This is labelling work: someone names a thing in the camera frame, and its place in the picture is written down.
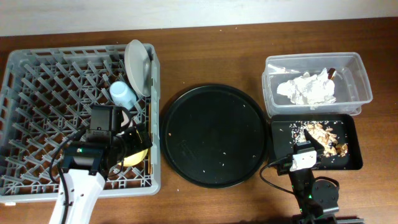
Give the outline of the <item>yellow bowl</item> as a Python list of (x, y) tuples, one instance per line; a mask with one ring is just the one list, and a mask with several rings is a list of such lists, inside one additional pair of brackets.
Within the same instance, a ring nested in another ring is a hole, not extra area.
[(144, 160), (144, 158), (147, 155), (147, 152), (148, 152), (148, 150), (145, 149), (145, 150), (138, 152), (136, 154), (133, 154), (131, 156), (127, 156), (124, 158), (123, 164), (122, 164), (122, 162), (120, 162), (119, 165), (120, 166), (122, 165), (123, 167), (135, 166), (138, 163), (140, 163), (142, 160)]

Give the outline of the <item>pink cup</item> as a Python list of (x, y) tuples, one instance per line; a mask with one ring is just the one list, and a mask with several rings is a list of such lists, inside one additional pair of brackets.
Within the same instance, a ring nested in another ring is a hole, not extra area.
[[(124, 111), (122, 112), (122, 116), (123, 116), (123, 120), (122, 120), (121, 126), (123, 127), (128, 124), (129, 118), (128, 118), (128, 115)], [(129, 128), (131, 126), (132, 126), (132, 121), (130, 121), (130, 123), (128, 124), (127, 127)]]

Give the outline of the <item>wooden chopstick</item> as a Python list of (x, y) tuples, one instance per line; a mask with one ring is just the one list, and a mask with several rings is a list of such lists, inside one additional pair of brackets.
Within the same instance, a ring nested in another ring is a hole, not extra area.
[[(151, 133), (151, 103), (148, 104), (148, 134), (149, 140), (152, 143), (152, 133)], [(152, 175), (152, 164), (151, 164), (151, 147), (148, 148), (147, 151), (148, 163), (147, 163), (147, 172), (149, 175)]]

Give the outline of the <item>blue cup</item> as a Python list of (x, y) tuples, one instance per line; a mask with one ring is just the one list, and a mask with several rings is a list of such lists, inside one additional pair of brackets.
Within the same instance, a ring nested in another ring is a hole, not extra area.
[(134, 107), (134, 104), (137, 102), (137, 96), (129, 88), (129, 86), (122, 81), (114, 82), (110, 86), (109, 92), (111, 94), (113, 103), (116, 106), (122, 106), (127, 110), (131, 110)]

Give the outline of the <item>white plate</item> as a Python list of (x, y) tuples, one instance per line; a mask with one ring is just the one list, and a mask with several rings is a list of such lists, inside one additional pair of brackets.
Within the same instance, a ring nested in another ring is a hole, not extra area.
[(128, 43), (124, 53), (126, 75), (133, 90), (142, 96), (150, 96), (151, 60), (139, 40)]

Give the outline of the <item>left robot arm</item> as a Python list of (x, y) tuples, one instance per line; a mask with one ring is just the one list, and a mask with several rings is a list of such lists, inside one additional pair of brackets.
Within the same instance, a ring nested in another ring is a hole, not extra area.
[(144, 123), (132, 124), (120, 106), (94, 105), (90, 125), (63, 143), (57, 164), (60, 188), (51, 223), (89, 223), (110, 168), (152, 147)]

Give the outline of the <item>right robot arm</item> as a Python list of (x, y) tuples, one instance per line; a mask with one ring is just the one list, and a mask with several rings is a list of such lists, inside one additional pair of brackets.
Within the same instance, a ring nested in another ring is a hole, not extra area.
[(293, 223), (336, 223), (340, 185), (329, 177), (315, 177), (313, 170), (322, 161), (324, 147), (305, 129), (306, 141), (294, 144), (294, 152), (277, 163), (277, 173), (287, 174), (300, 214)]

